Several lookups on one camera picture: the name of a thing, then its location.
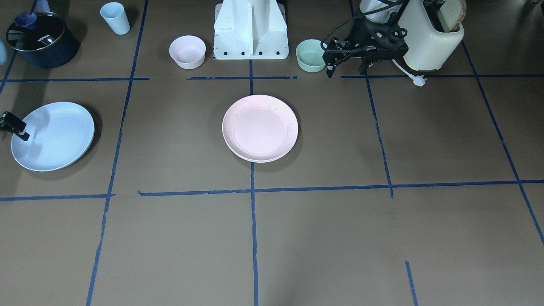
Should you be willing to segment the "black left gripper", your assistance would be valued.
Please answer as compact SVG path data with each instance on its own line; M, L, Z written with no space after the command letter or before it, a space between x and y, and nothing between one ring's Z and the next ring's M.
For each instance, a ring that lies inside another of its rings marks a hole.
M332 38L326 46L321 43L326 75L332 78L336 68L351 58L361 58L359 74L362 76L375 62L401 59L408 52L407 32L398 23L374 23L369 19L353 21L346 40Z

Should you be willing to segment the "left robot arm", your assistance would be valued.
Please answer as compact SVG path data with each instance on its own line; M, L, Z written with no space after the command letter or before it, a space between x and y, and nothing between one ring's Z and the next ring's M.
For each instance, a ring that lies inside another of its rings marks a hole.
M400 60L408 52L408 31L398 24L408 1L362 0L355 15L333 27L320 42L326 75L338 66L359 58L360 75L375 62Z

